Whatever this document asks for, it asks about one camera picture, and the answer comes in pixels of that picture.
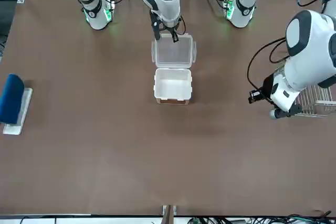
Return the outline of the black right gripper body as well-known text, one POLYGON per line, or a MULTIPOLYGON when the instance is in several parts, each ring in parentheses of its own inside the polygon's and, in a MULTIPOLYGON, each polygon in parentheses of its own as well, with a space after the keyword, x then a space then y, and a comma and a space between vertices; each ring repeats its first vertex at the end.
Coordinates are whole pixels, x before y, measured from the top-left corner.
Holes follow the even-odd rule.
POLYGON ((174 20, 172 22, 164 22, 161 19, 157 19, 157 23, 159 25, 159 29, 168 29, 168 28, 174 28, 174 29, 178 29, 180 22, 182 21, 181 18, 174 20))

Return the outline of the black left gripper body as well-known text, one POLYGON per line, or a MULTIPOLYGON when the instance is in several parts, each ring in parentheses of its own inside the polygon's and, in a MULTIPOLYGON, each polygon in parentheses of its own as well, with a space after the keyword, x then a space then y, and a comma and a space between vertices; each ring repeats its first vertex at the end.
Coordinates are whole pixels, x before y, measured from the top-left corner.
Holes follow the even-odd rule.
POLYGON ((272 88, 274 85, 274 74, 273 73, 264 79, 263 84, 260 88, 256 87, 251 82, 249 77, 248 77, 248 81, 255 88, 255 90, 252 90, 249 92, 249 98, 248 98, 249 104, 252 104, 256 101, 261 101, 261 100, 266 100, 268 103, 274 104, 274 102, 270 98, 272 88))

